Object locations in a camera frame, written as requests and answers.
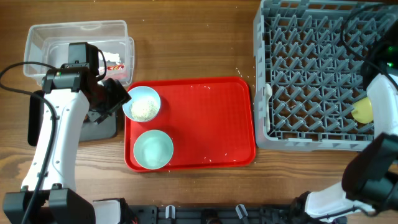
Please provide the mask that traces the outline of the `red snack wrapper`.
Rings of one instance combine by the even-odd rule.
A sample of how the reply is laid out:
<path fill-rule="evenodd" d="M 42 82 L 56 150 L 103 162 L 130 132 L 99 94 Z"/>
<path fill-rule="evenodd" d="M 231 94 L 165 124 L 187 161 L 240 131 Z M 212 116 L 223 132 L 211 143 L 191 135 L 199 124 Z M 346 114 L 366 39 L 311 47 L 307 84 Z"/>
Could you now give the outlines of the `red snack wrapper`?
<path fill-rule="evenodd" d="M 114 70 L 123 70 L 125 68 L 125 64 L 117 64 L 117 65 L 111 65 L 107 67 L 107 70 L 109 71 L 114 71 Z"/>

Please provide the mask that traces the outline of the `yellow plastic cup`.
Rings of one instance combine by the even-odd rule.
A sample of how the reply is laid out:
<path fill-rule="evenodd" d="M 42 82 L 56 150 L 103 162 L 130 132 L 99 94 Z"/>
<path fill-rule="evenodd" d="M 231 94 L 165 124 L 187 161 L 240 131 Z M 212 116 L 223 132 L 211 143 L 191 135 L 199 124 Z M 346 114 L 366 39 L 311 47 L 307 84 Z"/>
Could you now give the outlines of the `yellow plastic cup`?
<path fill-rule="evenodd" d="M 368 124 L 373 121 L 373 111 L 370 99 L 365 97 L 353 104 L 351 112 L 353 118 L 362 124 Z"/>

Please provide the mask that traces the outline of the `white plastic spoon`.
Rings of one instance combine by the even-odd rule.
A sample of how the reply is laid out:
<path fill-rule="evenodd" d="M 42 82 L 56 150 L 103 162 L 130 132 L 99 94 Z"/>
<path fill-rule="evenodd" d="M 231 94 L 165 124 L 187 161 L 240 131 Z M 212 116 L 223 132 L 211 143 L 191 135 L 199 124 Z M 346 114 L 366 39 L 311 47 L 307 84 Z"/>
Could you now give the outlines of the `white plastic spoon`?
<path fill-rule="evenodd" d="M 271 130 L 271 119 L 270 119 L 270 112 L 269 112 L 269 102 L 272 96 L 272 87 L 270 84 L 266 83 L 264 87 L 264 98 L 265 98 L 265 115 L 264 115 L 264 127 L 266 128 L 266 133 Z"/>

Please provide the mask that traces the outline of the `light green bowl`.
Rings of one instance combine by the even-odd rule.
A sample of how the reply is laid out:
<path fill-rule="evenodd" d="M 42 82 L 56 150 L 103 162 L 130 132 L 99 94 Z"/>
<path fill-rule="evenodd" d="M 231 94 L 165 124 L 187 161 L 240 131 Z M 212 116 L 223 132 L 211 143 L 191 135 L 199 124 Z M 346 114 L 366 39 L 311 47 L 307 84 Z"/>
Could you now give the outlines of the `light green bowl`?
<path fill-rule="evenodd" d="M 166 166 L 174 154 L 174 144 L 168 134 L 161 130 L 142 133 L 134 143 L 134 158 L 143 168 L 157 170 Z"/>

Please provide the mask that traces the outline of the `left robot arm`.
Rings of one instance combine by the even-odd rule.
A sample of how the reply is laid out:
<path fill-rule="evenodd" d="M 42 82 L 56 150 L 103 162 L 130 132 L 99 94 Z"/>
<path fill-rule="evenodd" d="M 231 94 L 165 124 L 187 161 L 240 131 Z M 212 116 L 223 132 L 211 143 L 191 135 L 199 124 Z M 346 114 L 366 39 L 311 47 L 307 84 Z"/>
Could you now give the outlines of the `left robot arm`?
<path fill-rule="evenodd" d="M 103 52 L 87 42 L 71 43 L 68 62 L 49 66 L 40 94 L 44 104 L 32 165 L 3 211 L 11 223 L 137 223 L 124 198 L 92 203 L 75 192 L 75 162 L 85 118 L 101 123 L 131 97 L 119 81 L 99 73 Z"/>

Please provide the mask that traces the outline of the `blue bowl with rice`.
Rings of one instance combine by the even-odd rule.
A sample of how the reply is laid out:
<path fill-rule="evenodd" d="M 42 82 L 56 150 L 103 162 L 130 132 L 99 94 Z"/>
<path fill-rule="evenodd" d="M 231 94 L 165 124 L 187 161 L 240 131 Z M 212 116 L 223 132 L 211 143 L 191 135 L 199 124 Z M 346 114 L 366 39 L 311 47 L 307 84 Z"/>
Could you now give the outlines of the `blue bowl with rice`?
<path fill-rule="evenodd" d="M 131 99 L 123 104 L 123 112 L 127 118 L 136 122 L 148 122 L 157 116 L 161 99 L 153 88 L 137 86 L 128 93 Z"/>

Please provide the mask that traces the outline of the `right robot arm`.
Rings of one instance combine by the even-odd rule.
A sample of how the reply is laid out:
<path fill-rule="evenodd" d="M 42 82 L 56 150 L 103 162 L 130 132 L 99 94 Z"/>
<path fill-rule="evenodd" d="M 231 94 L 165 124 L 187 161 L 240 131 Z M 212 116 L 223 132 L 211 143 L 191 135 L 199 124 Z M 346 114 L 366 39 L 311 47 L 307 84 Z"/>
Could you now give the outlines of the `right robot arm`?
<path fill-rule="evenodd" d="M 341 182 L 305 192 L 291 204 L 287 223 L 332 223 L 352 213 L 375 217 L 397 210 L 397 24 L 375 42 L 361 66 L 373 114 L 374 140 L 346 167 Z"/>

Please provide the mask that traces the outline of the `white tissue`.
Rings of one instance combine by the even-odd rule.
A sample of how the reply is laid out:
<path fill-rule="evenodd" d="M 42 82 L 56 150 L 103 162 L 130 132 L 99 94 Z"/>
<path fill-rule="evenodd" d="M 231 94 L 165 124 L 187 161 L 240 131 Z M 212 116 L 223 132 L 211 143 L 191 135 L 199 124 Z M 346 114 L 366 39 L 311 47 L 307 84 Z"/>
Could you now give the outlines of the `white tissue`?
<path fill-rule="evenodd" d="M 119 54 L 103 52 L 103 55 L 107 62 L 121 63 L 121 58 L 120 58 Z"/>

